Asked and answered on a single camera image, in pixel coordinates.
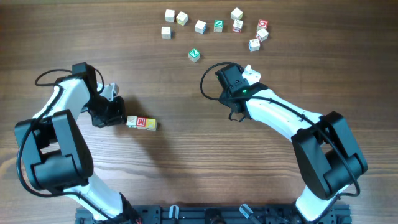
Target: white robotic arm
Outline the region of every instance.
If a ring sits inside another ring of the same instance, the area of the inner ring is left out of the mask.
[[[89,210],[95,220],[106,220],[107,218],[82,200],[82,197],[92,205],[100,208],[109,217],[117,217],[123,212],[122,195],[111,190],[93,172],[91,154],[88,152],[85,143],[81,143],[84,139],[81,138],[79,130],[74,129],[74,126],[80,113],[86,111],[91,114],[93,125],[101,128],[125,123],[124,101],[120,96],[117,96],[119,88],[115,83],[104,87],[103,83],[97,83],[94,68],[86,63],[74,65],[72,75],[59,78],[56,83],[61,87],[58,85],[54,86],[54,93],[47,104],[33,117],[38,118],[56,100],[51,111],[43,117],[42,125],[45,126],[44,124],[51,123],[52,120],[55,136],[49,134],[47,128],[42,127],[41,129],[37,127],[35,132],[38,134],[33,134],[34,137],[32,137],[35,143],[27,142],[22,153],[29,180],[37,190],[47,189],[53,194],[59,194],[60,192],[78,193],[79,196],[70,194],[66,196],[76,200]],[[16,126],[16,136],[19,144],[26,124],[27,122],[23,121]],[[38,150],[42,147],[41,141],[58,141],[61,149],[55,151],[56,155],[38,153]],[[76,142],[74,146],[68,144],[73,141]],[[72,157],[73,160],[67,160],[66,158],[68,157]],[[68,166],[72,166],[72,168],[65,171],[65,167]],[[76,176],[71,177],[70,172],[76,172]],[[71,179],[71,181],[65,182],[63,180],[60,181],[60,179]]]
[[[336,195],[342,193],[352,180],[335,152],[330,151],[324,155],[320,147],[328,142],[306,120],[333,138],[340,147],[338,150],[345,156],[344,159],[349,161],[356,178],[366,172],[367,164],[358,144],[344,118],[338,113],[323,116],[283,100],[259,83],[261,74],[250,65],[242,70],[239,65],[231,63],[215,74],[224,88],[218,99],[220,103],[235,113],[242,113],[270,126],[293,143],[302,177],[307,184],[303,194],[296,200],[295,208],[307,222],[318,220],[336,201]],[[306,120],[292,110],[302,114]]]
[[[220,98],[211,99],[270,126],[292,142],[307,185],[294,204],[300,216],[297,221],[317,222],[334,204],[336,195],[352,183],[352,175],[357,179],[367,171],[367,163],[344,118],[336,112],[326,116],[312,113],[279,98],[259,83],[261,75],[250,65],[243,69],[234,63],[221,64],[228,64],[216,72],[224,91]],[[79,114],[85,111],[91,115],[93,126],[99,128],[125,123],[124,100],[117,96],[118,86],[112,83],[103,87],[103,83],[97,83],[95,69],[86,63],[74,65],[72,75],[57,79],[56,84],[49,102],[34,116],[40,119],[21,121],[15,128],[18,144],[25,145],[20,151],[31,186],[71,197],[93,214],[94,223],[110,218],[104,223],[140,224],[137,211],[123,195],[111,190],[94,173],[93,159],[76,124]],[[322,152],[320,147],[331,143],[329,138],[342,155]],[[51,142],[58,142],[60,149],[41,153]],[[257,223],[250,209],[243,214]]]

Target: green block face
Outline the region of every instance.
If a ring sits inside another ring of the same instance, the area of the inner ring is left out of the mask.
[[[224,24],[224,21],[218,21],[218,20],[214,21],[214,27],[223,28],[223,24]]]
[[[200,52],[199,52],[199,50],[197,50],[197,49],[192,49],[192,50],[189,52],[189,54],[190,54],[193,58],[195,58],[195,57],[197,57],[197,56],[200,54]]]

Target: toy block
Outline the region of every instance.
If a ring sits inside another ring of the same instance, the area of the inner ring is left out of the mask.
[[[260,41],[258,39],[252,39],[249,41],[249,50],[255,51],[260,49]]]
[[[166,13],[164,17],[166,18],[166,22],[174,22],[175,11],[171,9],[166,9]]]
[[[261,29],[267,29],[267,26],[268,26],[268,21],[265,21],[265,20],[262,20],[262,19],[260,19],[259,20],[259,23],[258,23],[258,25],[257,25],[257,31],[259,31],[259,30],[261,30]]]
[[[147,119],[146,118],[137,118],[137,128],[138,129],[145,129],[145,125],[146,125]]]
[[[170,27],[162,27],[162,38],[163,39],[172,38],[172,29]]]
[[[188,53],[188,58],[192,61],[192,62],[197,62],[200,58],[200,51],[197,49],[192,49],[189,53]]]
[[[237,19],[234,21],[234,25],[232,26],[232,31],[233,32],[241,32],[242,26],[243,26],[243,21],[240,21],[239,19]]]
[[[180,12],[177,15],[177,23],[180,25],[185,25],[188,22],[188,15],[186,15],[184,12]]]
[[[257,31],[256,38],[259,39],[259,42],[263,42],[268,38],[268,32],[262,28],[261,30]]]
[[[129,128],[136,128],[137,127],[137,116],[128,116],[126,125]]]
[[[147,121],[146,121],[146,124],[145,124],[146,130],[156,131],[156,127],[157,127],[156,120],[147,118]]]
[[[214,21],[214,32],[223,32],[224,21]]]
[[[236,20],[236,19],[242,19],[243,12],[242,10],[236,8],[231,12],[231,19]]]
[[[198,20],[197,24],[195,25],[195,31],[199,34],[204,34],[206,31],[206,22]]]

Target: wood grain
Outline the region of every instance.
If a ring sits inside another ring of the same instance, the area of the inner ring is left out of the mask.
[[[244,12],[243,33],[230,12]],[[88,62],[116,82],[128,114],[158,119],[156,132],[125,126],[97,129],[87,114],[78,125],[95,171],[134,205],[290,203],[304,187],[286,139],[255,122],[230,122],[229,109],[202,97],[211,65],[251,64],[261,82],[310,111],[333,110],[348,120],[368,161],[362,194],[343,198],[354,223],[398,218],[398,4],[394,1],[129,2],[0,6],[0,223],[72,223],[78,205],[42,199],[16,175],[14,125],[43,107],[51,88],[34,80],[52,68]],[[166,23],[166,9],[186,12],[186,26]],[[194,32],[197,19],[208,23]],[[224,20],[222,34],[214,19]],[[269,38],[249,52],[258,19]],[[164,40],[162,26],[173,38]],[[188,52],[201,51],[193,63]],[[205,91],[221,87],[210,73]],[[61,73],[49,76],[55,80]]]

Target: yellow block face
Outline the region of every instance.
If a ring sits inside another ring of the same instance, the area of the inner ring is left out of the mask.
[[[147,130],[155,131],[156,130],[156,119],[147,119],[147,122],[145,124],[145,128]]]

